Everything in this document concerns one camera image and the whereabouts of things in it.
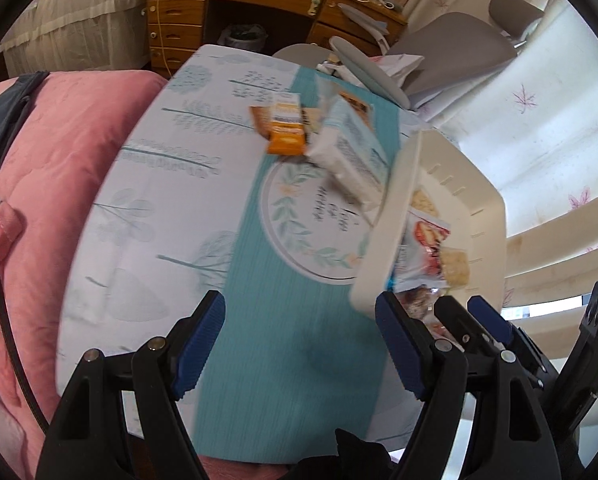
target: curtain with leaf print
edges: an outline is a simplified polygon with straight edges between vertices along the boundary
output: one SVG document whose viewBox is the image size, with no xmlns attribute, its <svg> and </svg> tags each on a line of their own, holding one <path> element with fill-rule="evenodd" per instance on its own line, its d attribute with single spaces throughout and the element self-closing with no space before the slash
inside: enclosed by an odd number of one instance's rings
<svg viewBox="0 0 598 480">
<path fill-rule="evenodd" d="M 566 0 L 503 72 L 442 92 L 418 112 L 459 143 L 506 203 L 504 305 L 560 300 L 598 280 L 598 40 Z M 443 12 L 488 21 L 489 0 L 419 0 L 410 26 Z"/>
</svg>

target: blue gripper pad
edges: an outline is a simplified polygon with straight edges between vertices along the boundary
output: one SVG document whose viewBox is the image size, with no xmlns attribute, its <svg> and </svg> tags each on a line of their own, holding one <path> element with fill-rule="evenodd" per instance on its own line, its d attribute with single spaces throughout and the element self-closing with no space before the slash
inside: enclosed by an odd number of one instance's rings
<svg viewBox="0 0 598 480">
<path fill-rule="evenodd" d="M 426 375 L 432 364 L 429 344 L 434 339 L 420 321 L 408 317 L 391 292 L 382 292 L 377 297 L 374 318 L 403 387 L 423 400 L 428 391 Z M 425 334 L 420 333 L 417 323 L 423 327 Z"/>
<path fill-rule="evenodd" d="M 181 399 L 195 386 L 214 342 L 225 321 L 225 300 L 216 290 L 210 290 L 194 314 L 176 322 L 168 335 L 168 361 L 175 400 Z"/>
<path fill-rule="evenodd" d="M 512 343 L 512 326 L 481 296 L 472 296 L 468 300 L 468 312 L 490 332 L 494 339 L 505 346 Z"/>
</svg>

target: trash bag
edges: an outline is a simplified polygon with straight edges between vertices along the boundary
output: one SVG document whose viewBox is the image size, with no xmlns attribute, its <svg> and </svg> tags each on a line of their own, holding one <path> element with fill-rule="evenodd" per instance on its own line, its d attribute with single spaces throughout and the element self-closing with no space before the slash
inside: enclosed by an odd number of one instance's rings
<svg viewBox="0 0 598 480">
<path fill-rule="evenodd" d="M 266 30 L 261 25 L 229 25 L 223 29 L 217 43 L 250 52 L 261 52 L 267 38 Z"/>
</svg>

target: pink blanket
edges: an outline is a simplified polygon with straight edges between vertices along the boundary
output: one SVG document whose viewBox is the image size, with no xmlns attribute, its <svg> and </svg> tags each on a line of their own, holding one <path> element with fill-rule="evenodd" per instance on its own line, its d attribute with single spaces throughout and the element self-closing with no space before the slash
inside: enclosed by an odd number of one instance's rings
<svg viewBox="0 0 598 480">
<path fill-rule="evenodd" d="M 0 94 L 12 83 L 0 83 Z M 58 325 L 79 235 L 119 148 L 165 83 L 144 71 L 50 74 L 0 170 L 0 199 L 24 228 L 2 263 L 6 301 L 23 366 L 48 420 L 59 401 Z M 1 335 L 0 396 L 25 431 L 22 455 L 32 478 L 44 436 L 16 383 Z M 275 480 L 287 471 L 202 462 L 212 480 Z"/>
</svg>

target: black cable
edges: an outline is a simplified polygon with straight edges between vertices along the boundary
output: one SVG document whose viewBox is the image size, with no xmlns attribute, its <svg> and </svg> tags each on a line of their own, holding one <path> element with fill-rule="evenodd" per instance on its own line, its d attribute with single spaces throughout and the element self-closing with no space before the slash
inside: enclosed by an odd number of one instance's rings
<svg viewBox="0 0 598 480">
<path fill-rule="evenodd" d="M 28 382 L 28 377 L 26 376 L 25 370 L 23 370 L 23 365 L 21 364 L 21 358 L 19 357 L 18 350 L 16 349 L 15 338 L 12 334 L 12 327 L 10 326 L 10 318 L 8 317 L 8 308 L 6 306 L 6 298 L 3 293 L 3 284 L 1 283 L 1 276 L 0 276 L 0 326 L 1 332 L 3 334 L 3 341 L 6 344 L 6 350 L 8 351 L 8 355 L 10 356 L 10 362 L 12 362 L 12 367 L 15 371 L 16 380 L 18 381 L 19 386 L 21 387 L 21 391 L 23 392 L 23 396 L 30 407 L 30 411 L 34 415 L 41 431 L 47 433 L 48 431 L 48 421 L 45 418 L 44 412 L 41 411 L 41 407 L 34 396 L 34 392 L 30 387 L 30 383 Z"/>
</svg>

